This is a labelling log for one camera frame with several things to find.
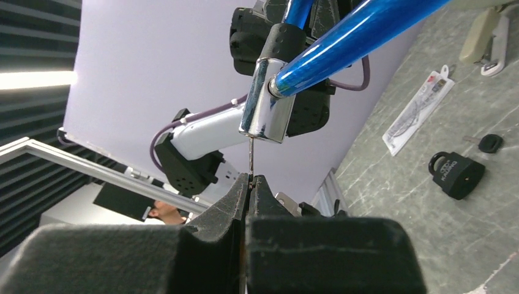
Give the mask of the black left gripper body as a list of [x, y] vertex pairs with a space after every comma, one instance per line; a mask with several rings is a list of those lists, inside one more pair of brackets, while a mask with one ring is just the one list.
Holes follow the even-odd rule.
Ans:
[[282, 23], [288, 4], [257, 1], [253, 8], [234, 10], [229, 43], [236, 72], [253, 76], [260, 58], [290, 62], [357, 7], [356, 1], [313, 1], [303, 27], [297, 28]]

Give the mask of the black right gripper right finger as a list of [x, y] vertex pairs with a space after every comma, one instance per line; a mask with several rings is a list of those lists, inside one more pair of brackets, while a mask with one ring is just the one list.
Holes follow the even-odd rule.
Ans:
[[290, 214], [255, 177], [245, 227], [249, 293], [425, 293], [410, 237], [380, 217]]

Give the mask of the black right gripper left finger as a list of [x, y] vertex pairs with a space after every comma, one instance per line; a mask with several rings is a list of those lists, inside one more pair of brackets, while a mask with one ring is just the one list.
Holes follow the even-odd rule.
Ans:
[[242, 293], [250, 177], [185, 225], [38, 228], [1, 279], [2, 293]]

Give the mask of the blue cable lock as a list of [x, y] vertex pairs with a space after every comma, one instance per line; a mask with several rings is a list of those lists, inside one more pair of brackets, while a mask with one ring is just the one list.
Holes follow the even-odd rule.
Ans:
[[[282, 23], [301, 28], [310, 3], [290, 1]], [[367, 56], [445, 4], [445, 1], [362, 1], [290, 62], [258, 59], [239, 132], [282, 143], [297, 94]]]

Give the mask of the cable lock keys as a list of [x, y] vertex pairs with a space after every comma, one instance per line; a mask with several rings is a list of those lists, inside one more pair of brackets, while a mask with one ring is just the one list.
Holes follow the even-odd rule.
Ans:
[[249, 138], [248, 144], [249, 182], [254, 179], [254, 138]]

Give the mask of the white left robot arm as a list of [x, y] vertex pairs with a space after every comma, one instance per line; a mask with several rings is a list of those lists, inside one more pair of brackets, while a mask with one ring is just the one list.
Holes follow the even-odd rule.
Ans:
[[[238, 73], [252, 75], [271, 27], [281, 21], [287, 4], [286, 1], [258, 1], [252, 8], [236, 8], [230, 26], [230, 53]], [[326, 79], [300, 92], [295, 98], [287, 136], [295, 137], [324, 127], [330, 116], [330, 97], [337, 88], [362, 91], [369, 85], [368, 57], [362, 59], [362, 68], [364, 77], [360, 85]], [[151, 158], [180, 195], [219, 196], [234, 184], [238, 173], [225, 160], [222, 149], [246, 141], [238, 132], [244, 103], [245, 98], [241, 97], [197, 114], [182, 109], [171, 124], [154, 137]]]

